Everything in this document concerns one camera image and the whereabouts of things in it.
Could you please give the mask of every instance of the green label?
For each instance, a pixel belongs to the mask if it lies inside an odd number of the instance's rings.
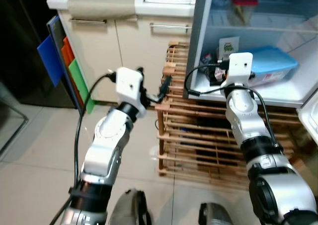
[[[226,52],[226,51],[233,51],[233,50],[234,50],[234,48],[233,48],[233,46],[232,46],[231,43],[225,43],[225,45],[224,45],[224,52]]]

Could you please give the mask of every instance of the tile floor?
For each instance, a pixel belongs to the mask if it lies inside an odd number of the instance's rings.
[[[79,114],[73,109],[17,107],[30,120],[1,158],[0,223],[45,225],[68,197],[73,183],[73,144]],[[96,106],[85,117],[79,143],[80,164],[94,126],[107,110],[108,107]],[[123,152],[108,214],[125,190],[136,187],[145,192],[155,225],[196,225],[202,202],[225,206],[235,225],[258,225],[245,191],[158,177],[158,162],[153,159],[159,147],[155,120],[156,113],[148,111],[135,124]],[[5,142],[9,132],[10,129],[0,131],[0,142]]]

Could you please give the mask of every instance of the kitchen counter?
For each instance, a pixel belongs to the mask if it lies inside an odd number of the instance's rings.
[[[47,0],[50,9],[67,10],[68,0]],[[158,16],[176,16],[192,17],[194,5],[190,4],[168,4],[168,3],[150,3],[144,0],[135,0],[137,15],[158,15]]]

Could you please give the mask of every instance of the plastic jar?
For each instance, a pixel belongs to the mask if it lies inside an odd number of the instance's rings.
[[[258,0],[231,0],[228,19],[231,25],[248,25]]]

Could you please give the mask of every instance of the white cabinet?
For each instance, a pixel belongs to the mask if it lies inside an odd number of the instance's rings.
[[[157,94],[170,41],[190,42],[191,18],[138,17],[116,20],[123,66],[145,70],[145,88]]]
[[[114,20],[103,22],[75,21],[67,11],[59,11],[70,45],[88,89],[107,69],[121,67],[120,52]],[[92,94],[94,100],[116,101],[115,84],[105,79]]]

